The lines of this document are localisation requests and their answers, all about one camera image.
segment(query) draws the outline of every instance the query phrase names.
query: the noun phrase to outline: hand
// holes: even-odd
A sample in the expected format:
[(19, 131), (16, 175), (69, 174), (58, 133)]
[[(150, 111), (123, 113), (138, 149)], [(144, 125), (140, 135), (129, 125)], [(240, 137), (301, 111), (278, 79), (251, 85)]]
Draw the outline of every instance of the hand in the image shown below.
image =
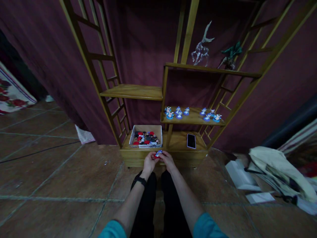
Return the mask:
[(154, 155), (156, 154), (155, 151), (150, 152), (144, 160), (143, 172), (140, 175), (141, 178), (144, 178), (146, 181), (148, 180), (149, 176), (151, 175), (155, 164), (159, 161), (159, 158), (155, 159)]
[(161, 158), (160, 160), (166, 164), (166, 169), (169, 173), (177, 169), (172, 156), (167, 151), (163, 150), (163, 153), (158, 156)]

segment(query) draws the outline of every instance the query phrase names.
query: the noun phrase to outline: teal shirt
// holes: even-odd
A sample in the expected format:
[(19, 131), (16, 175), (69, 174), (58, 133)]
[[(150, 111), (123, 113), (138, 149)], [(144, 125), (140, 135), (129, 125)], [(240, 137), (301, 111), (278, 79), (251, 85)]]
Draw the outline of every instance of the teal shirt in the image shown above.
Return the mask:
[[(194, 226), (194, 238), (228, 238), (208, 213), (202, 214)], [(125, 231), (119, 222), (111, 220), (98, 238), (126, 238)]]

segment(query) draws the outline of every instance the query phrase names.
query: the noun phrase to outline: black cable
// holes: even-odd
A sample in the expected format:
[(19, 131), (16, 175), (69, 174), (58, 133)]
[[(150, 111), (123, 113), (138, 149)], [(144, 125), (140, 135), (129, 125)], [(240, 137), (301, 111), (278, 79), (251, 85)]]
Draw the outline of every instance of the black cable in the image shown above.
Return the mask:
[(30, 155), (34, 155), (34, 154), (37, 154), (37, 153), (40, 153), (40, 152), (43, 152), (43, 151), (46, 151), (46, 150), (49, 150), (49, 149), (54, 149), (54, 148), (65, 146), (65, 145), (69, 145), (69, 144), (75, 144), (75, 143), (78, 143), (78, 142), (80, 142), (80, 141), (76, 141), (76, 142), (72, 142), (72, 143), (68, 143), (68, 144), (64, 144), (64, 145), (54, 146), (54, 147), (51, 147), (51, 148), (48, 148), (48, 149), (45, 149), (45, 150), (41, 150), (41, 151), (38, 151), (38, 152), (35, 152), (35, 153), (32, 153), (32, 154), (29, 154), (29, 155), (24, 155), (24, 156), (15, 158), (15, 159), (2, 161), (2, 162), (0, 162), (0, 164), (5, 163), (5, 162), (10, 162), (10, 161), (13, 161), (13, 160), (17, 160), (17, 159), (21, 159), (21, 158), (24, 158), (24, 157), (27, 157), (27, 156), (30, 156)]

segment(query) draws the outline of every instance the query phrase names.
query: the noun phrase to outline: wooden shelving unit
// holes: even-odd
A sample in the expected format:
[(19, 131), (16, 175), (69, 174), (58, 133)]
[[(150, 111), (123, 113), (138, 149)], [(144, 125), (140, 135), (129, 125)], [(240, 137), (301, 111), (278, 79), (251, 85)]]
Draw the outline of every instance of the wooden shelving unit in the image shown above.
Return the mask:
[[(208, 150), (210, 147), (215, 143), (218, 137), (221, 135), (223, 130), (227, 127), (230, 123), (232, 118), (241, 108), (243, 103), (247, 100), (249, 95), (253, 92), (255, 87), (261, 81), (263, 76), (268, 72), (270, 67), (274, 64), (275, 60), (279, 57), (281, 52), (290, 42), (290, 40), (294, 37), (300, 27), (304, 24), (307, 18), (312, 14), (312, 12), (317, 7), (316, 0), (308, 0), (306, 5), (300, 9), (299, 13), (293, 20), (292, 24), (282, 36), (280, 41), (275, 46), (267, 47), (272, 35), (275, 33), (276, 29), (279, 27), (280, 23), (282, 22), (283, 18), (287, 14), (288, 10), (292, 6), (295, 0), (290, 0), (288, 5), (285, 7), (284, 11), (280, 14), (280, 16), (270, 19), (268, 21), (258, 23), (257, 19), (262, 10), (263, 5), (265, 4), (265, 0), (254, 1), (254, 14), (251, 16), (251, 23), (248, 26), (247, 34), (245, 35), (244, 40), (242, 41), (241, 46), (244, 49), (247, 49), (245, 54), (241, 57), (239, 61), (239, 65), (237, 67), (237, 71), (231, 70), (223, 70), (223, 69), (216, 69), (216, 68), (207, 68), (201, 66), (193, 66), (187, 65), (187, 57), (189, 54), (189, 48), (191, 44), (192, 34), (194, 30), (195, 19), (197, 15), (197, 9), (199, 6), (199, 0), (192, 0), (189, 10), (188, 22), (186, 27), (186, 34), (184, 38), (183, 50), (182, 50), (182, 57), (181, 63), (178, 62), (178, 53), (180, 48), (180, 42), (182, 38), (182, 28), (184, 25), (185, 19), (185, 10), (186, 10), (186, 0), (182, 0), (181, 3), (181, 11), (179, 17), (179, 24), (177, 30), (177, 38), (176, 38), (176, 47), (175, 47), (175, 54), (174, 54), (174, 61), (173, 63), (166, 63), (164, 65), (164, 72), (163, 72), (163, 83), (162, 87), (153, 87), (153, 86), (144, 86), (144, 85), (132, 85), (132, 84), (122, 84), (120, 81), (120, 77), (118, 74), (118, 68), (116, 64), (116, 58), (113, 54), (113, 46), (112, 41), (109, 33), (109, 27), (107, 23), (107, 18), (105, 14), (105, 7), (103, 0), (96, 0), (98, 7), (95, 7), (94, 1), (90, 1), (90, 9), (93, 15), (93, 22), (92, 19), (89, 19), (89, 14), (87, 14), (87, 9), (85, 7), (84, 1), (79, 0), (80, 8), (82, 10), (82, 17), (79, 16), (74, 12), (73, 6), (70, 0), (60, 0), (62, 8), (65, 12), (66, 18), (69, 22), (70, 28), (73, 32), (75, 37), (76, 43), (79, 47), (83, 60), (86, 64), (87, 70), (89, 75), (92, 79), (92, 83), (96, 88), (96, 92), (99, 96), (99, 99), (102, 103), (104, 112), (109, 120), (109, 124), (113, 131), (113, 134), (116, 138), (118, 145), (121, 148), (121, 155), (125, 161), (126, 166), (128, 167), (142, 167), (143, 161), (145, 156), (148, 154), (149, 151), (157, 150), (155, 148), (131, 148), (129, 146), (129, 139), (131, 137), (131, 130), (129, 125), (128, 116), (126, 113), (126, 107), (124, 98), (130, 99), (145, 99), (145, 100), (157, 100), (162, 101), (162, 108), (161, 108), (161, 115), (160, 121), (168, 126), (168, 132), (163, 132), (163, 149), (167, 150), (169, 153), (172, 154), (175, 164), (177, 166), (183, 167), (196, 167), (198, 166), (204, 157), (207, 155)], [(100, 43), (102, 46), (103, 54), (95, 54), (88, 51), (86, 46), (82, 31), (79, 27), (79, 22), (82, 24), (87, 25), (95, 29), (99, 35)], [(268, 34), (265, 41), (258, 49), (254, 49), (254, 44), (261, 34), (263, 27), (274, 24), (271, 32)], [(106, 34), (106, 41), (108, 44), (109, 52), (105, 50), (105, 39), (102, 36), (101, 29), (104, 29)], [(256, 31), (256, 35), (251, 43), (246, 46), (246, 42), (248, 37), (250, 36), (251, 31)], [(240, 71), (242, 65), (244, 64), (248, 54), (255, 54), (261, 52), (271, 52), (270, 55), (267, 57), (265, 63), (257, 73), (250, 73), (250, 72), (242, 72)], [(105, 86), (107, 88), (106, 91), (102, 90), (102, 86), (100, 84), (100, 80), (98, 79), (96, 70), (94, 68), (93, 60), (99, 61), (100, 70), (102, 72), (103, 81), (105, 82)], [(102, 61), (109, 60), (112, 61), (115, 76), (112, 78), (107, 78), (105, 69), (103, 67)], [(184, 70), (196, 70), (196, 71), (205, 71), (209, 73), (217, 73), (220, 74), (220, 84), (216, 89), (216, 94), (213, 97), (212, 103), (210, 104), (210, 109), (217, 110), (219, 107), (224, 108), (229, 112), (229, 115), (221, 120), (219, 123), (215, 123), (213, 121), (205, 122), (202, 119), (202, 116), (199, 115), (201, 108), (191, 107), (189, 116), (183, 116), (182, 120), (178, 120), (176, 118), (172, 120), (166, 119), (164, 114), (165, 106), (165, 97), (166, 97), (166, 86), (168, 80), (168, 71), (170, 68), (181, 68)], [(239, 82), (237, 83), (234, 90), (229, 90), (225, 87), (225, 82), (227, 80), (228, 75), (235, 75), (241, 77)], [(237, 103), (229, 107), (229, 103), (231, 102), (232, 98), (236, 95), (237, 90), (239, 89), (241, 83), (244, 81), (245, 78), (252, 78), (249, 86), (244, 90), (240, 98), (238, 99)], [(224, 102), (223, 99), (225, 96), (229, 94), (229, 99)], [(117, 100), (118, 108), (111, 112), (108, 106), (113, 100)], [(119, 118), (119, 112), (123, 110), (124, 116)], [(174, 124), (190, 124), (190, 125), (201, 125), (200, 130), (198, 132), (190, 132), (190, 131), (176, 131), (173, 132), (173, 125)], [(215, 135), (210, 138), (211, 132), (214, 128), (218, 128), (218, 131)], [(196, 136), (196, 149), (191, 149), (186, 146), (187, 134), (194, 134)], [(203, 138), (208, 138), (209, 143), (205, 144)]]

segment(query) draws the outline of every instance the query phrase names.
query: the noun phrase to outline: black wristwatch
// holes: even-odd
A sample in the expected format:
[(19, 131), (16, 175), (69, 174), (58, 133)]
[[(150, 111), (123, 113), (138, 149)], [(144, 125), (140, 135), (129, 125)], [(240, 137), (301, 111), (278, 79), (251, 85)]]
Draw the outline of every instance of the black wristwatch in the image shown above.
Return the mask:
[(145, 185), (146, 185), (146, 180), (145, 180), (144, 178), (137, 177), (135, 180), (136, 180), (136, 181), (139, 181), (139, 182), (140, 182), (141, 184), (143, 184), (143, 186), (145, 187)]

